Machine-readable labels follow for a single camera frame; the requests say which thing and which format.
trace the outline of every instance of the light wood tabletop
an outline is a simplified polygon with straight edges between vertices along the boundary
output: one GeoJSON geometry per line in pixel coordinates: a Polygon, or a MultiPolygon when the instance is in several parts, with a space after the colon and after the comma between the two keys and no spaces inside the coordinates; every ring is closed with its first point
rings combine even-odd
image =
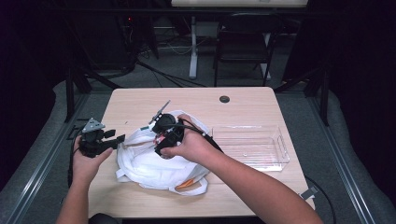
{"type": "MultiPolygon", "coordinates": [[[[209,129],[217,126],[276,125],[282,133],[290,162],[282,171],[266,172],[296,193],[308,189],[290,134],[272,89],[255,88],[163,88],[117,89],[113,91],[102,123],[116,136],[129,136],[145,127],[168,101],[163,111],[183,110],[209,129]],[[230,102],[222,103],[220,96],[230,102]]],[[[100,167],[89,192],[89,215],[105,213],[113,217],[241,217],[253,212],[217,176],[209,174],[207,192],[182,196],[168,190],[143,189],[134,182],[116,178],[117,151],[100,167]]],[[[315,208],[311,199],[307,202],[315,208]]]]}
{"type": "Polygon", "coordinates": [[[172,0],[173,7],[306,7],[308,0],[172,0]]]}

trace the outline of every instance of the chair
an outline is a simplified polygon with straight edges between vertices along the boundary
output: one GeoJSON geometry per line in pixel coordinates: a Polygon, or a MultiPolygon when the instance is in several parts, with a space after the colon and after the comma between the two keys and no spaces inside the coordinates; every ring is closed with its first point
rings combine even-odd
{"type": "Polygon", "coordinates": [[[214,86],[218,85],[219,62],[255,63],[253,69],[260,63],[266,63],[262,83],[265,86],[276,36],[282,29],[282,20],[273,14],[234,13],[221,18],[213,63],[214,86]],[[265,42],[265,34],[270,35],[268,43],[265,42]]]}

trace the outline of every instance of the transparent container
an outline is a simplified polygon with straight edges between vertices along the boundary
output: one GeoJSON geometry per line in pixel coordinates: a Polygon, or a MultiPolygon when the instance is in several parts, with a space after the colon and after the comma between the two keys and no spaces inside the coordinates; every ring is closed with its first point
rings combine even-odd
{"type": "Polygon", "coordinates": [[[259,171],[281,171],[290,157],[278,126],[213,127],[225,154],[259,171]]]}

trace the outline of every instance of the white plastic bag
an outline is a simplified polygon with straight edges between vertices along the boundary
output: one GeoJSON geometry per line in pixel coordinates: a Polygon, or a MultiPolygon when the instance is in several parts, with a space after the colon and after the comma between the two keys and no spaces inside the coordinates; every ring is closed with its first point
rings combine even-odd
{"type": "MultiPolygon", "coordinates": [[[[187,114],[181,110],[169,112],[177,117],[187,114]]],[[[189,115],[191,120],[208,133],[207,127],[189,115]]],[[[155,133],[150,129],[134,131],[117,150],[117,161],[120,169],[116,172],[120,182],[134,181],[146,189],[168,189],[181,195],[198,195],[206,192],[205,175],[209,171],[202,165],[175,156],[170,160],[161,158],[154,151],[155,133]],[[183,183],[199,182],[200,187],[188,191],[177,191],[183,183]]]]}

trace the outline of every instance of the hand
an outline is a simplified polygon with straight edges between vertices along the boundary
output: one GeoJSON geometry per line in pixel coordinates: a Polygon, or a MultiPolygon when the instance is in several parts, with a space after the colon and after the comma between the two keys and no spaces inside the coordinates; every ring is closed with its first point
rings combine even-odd
{"type": "MultiPolygon", "coordinates": [[[[190,116],[182,114],[177,117],[192,123],[190,116]]],[[[161,149],[163,158],[170,159],[175,156],[182,156],[188,161],[193,161],[202,164],[210,153],[219,152],[210,143],[208,143],[199,133],[184,129],[184,137],[182,143],[178,147],[165,147],[161,149]]]]}
{"type": "Polygon", "coordinates": [[[111,155],[113,148],[108,148],[95,158],[89,158],[82,155],[81,151],[78,149],[80,139],[81,136],[76,139],[74,145],[73,183],[90,185],[99,170],[100,164],[111,155]]]}

